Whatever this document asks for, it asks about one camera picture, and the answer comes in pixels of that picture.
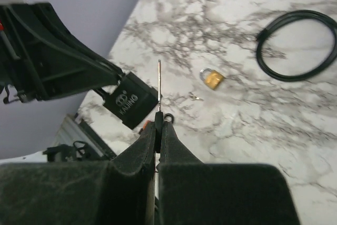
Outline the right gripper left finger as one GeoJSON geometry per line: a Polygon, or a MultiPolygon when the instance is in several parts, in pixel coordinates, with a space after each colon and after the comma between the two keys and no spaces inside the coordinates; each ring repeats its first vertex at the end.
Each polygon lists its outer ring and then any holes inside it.
{"type": "Polygon", "coordinates": [[[155,124],[110,161],[1,166],[1,224],[153,224],[155,124]]]}

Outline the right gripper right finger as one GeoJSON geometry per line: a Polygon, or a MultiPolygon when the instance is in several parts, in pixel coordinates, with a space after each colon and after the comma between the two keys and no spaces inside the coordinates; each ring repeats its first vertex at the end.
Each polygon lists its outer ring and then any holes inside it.
{"type": "Polygon", "coordinates": [[[261,163],[203,163],[162,131],[159,172],[161,224],[299,224],[285,177],[261,163]]]}

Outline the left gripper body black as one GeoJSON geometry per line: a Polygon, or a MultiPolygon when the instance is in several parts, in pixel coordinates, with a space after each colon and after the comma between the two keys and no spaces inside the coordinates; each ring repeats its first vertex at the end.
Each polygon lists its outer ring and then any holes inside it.
{"type": "Polygon", "coordinates": [[[52,12],[49,2],[1,5],[1,92],[5,93],[5,104],[52,100],[53,84],[47,80],[52,65],[46,59],[51,47],[45,43],[51,34],[46,17],[52,12]]]}

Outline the black padlock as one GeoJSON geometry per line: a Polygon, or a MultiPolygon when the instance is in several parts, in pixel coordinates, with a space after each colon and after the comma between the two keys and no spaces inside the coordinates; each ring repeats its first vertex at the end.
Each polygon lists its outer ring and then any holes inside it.
{"type": "Polygon", "coordinates": [[[137,127],[158,103],[158,91],[132,72],[122,77],[113,93],[109,94],[103,89],[94,91],[103,98],[103,106],[131,130],[137,127]]]}

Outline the black padlock key bunch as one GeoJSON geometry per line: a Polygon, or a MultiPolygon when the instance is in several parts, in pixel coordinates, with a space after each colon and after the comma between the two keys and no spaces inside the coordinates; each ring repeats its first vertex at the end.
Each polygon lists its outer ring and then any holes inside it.
{"type": "Polygon", "coordinates": [[[157,63],[157,84],[158,84],[158,94],[157,94],[157,112],[155,113],[155,151],[157,154],[161,153],[162,138],[164,128],[168,124],[164,120],[164,113],[162,111],[162,63],[158,60],[157,63]]]}

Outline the brass padlock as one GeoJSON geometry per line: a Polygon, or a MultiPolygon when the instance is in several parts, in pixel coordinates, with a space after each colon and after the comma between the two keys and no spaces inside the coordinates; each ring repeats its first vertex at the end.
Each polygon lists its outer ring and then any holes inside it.
{"type": "Polygon", "coordinates": [[[200,70],[200,79],[208,88],[216,90],[224,81],[225,77],[216,70],[203,68],[200,70]]]}

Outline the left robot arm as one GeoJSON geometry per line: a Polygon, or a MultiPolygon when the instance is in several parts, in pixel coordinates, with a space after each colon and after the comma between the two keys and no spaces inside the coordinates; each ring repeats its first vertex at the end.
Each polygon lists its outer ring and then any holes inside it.
{"type": "Polygon", "coordinates": [[[66,28],[48,2],[1,0],[3,102],[50,101],[89,90],[112,102],[104,88],[123,71],[66,28]]]}

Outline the black mounting rail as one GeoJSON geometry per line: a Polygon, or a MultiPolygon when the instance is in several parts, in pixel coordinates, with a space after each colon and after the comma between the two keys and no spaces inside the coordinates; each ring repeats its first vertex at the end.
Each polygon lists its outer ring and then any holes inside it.
{"type": "Polygon", "coordinates": [[[67,115],[54,144],[43,151],[48,162],[105,161],[117,154],[78,115],[67,115]]]}

